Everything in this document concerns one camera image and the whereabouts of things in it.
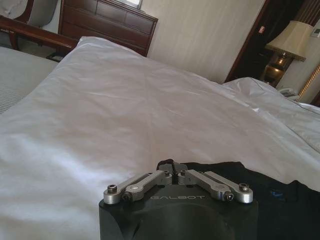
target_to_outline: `logo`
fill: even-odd
[[[205,196],[152,196],[150,199],[153,200],[161,200],[161,199],[167,199],[167,200],[177,200],[177,199],[204,199]]]

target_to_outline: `lampshade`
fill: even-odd
[[[306,46],[313,27],[300,21],[290,21],[289,25],[265,48],[285,53],[287,56],[304,62]]]

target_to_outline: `doorway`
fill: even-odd
[[[295,18],[305,0],[266,0],[225,80],[259,79],[274,52],[265,49]]]

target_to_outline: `window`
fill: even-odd
[[[131,7],[134,7],[136,9],[141,8],[142,0],[118,0],[119,2],[125,3]]]

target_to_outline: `white duvet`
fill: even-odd
[[[320,190],[320,116],[251,78],[219,85],[84,37],[0,115],[0,239],[98,240],[108,184],[159,161],[242,162]]]

